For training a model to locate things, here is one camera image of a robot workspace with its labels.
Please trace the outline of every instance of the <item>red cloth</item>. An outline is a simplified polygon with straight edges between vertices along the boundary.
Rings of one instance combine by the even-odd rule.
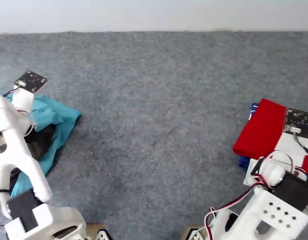
[[[286,108],[262,99],[257,111],[240,134],[233,151],[258,159],[272,152],[284,129]]]

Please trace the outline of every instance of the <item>teal cloth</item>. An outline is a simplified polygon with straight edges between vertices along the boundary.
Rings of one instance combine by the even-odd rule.
[[[81,113],[43,95],[35,97],[31,113],[37,123],[37,132],[50,124],[56,125],[48,152],[39,160],[39,165],[46,175],[53,165],[56,151],[65,144]],[[14,197],[30,188],[32,188],[32,184],[28,176],[20,173],[11,196]]]

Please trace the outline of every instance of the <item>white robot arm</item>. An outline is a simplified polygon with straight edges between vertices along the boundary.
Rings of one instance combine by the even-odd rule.
[[[293,240],[299,236],[308,224],[307,177],[295,176],[293,164],[286,164],[281,155],[275,158],[275,152],[260,160],[251,160],[244,181],[252,186],[250,190],[206,215],[206,238],[193,231],[189,240]],[[229,210],[252,190],[254,195],[240,215]],[[215,218],[208,225],[212,214]],[[259,234],[257,228],[262,222],[270,229]]]
[[[8,239],[92,240],[86,234],[86,223],[78,210],[46,204],[52,198],[51,189],[24,140],[34,122],[20,113],[30,113],[34,93],[47,79],[31,71],[22,77],[10,91],[13,92],[11,103],[0,96],[0,211],[11,219],[5,225]],[[9,178],[14,168],[29,177],[33,189],[11,199]],[[106,232],[100,231],[96,239],[107,240]]]

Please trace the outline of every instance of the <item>gray carpet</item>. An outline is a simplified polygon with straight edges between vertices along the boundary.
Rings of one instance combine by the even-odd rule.
[[[252,102],[308,111],[308,33],[0,35],[0,94],[26,69],[82,111],[52,203],[116,240],[178,240],[246,189],[232,146]]]

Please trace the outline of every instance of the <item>circuit board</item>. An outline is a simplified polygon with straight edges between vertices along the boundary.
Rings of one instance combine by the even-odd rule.
[[[25,89],[32,94],[36,93],[42,86],[47,83],[48,79],[34,73],[33,71],[25,72],[14,84],[22,89]]]
[[[301,129],[302,131],[298,136],[308,139],[308,112],[287,108],[284,132],[293,134],[290,131],[291,127]]]

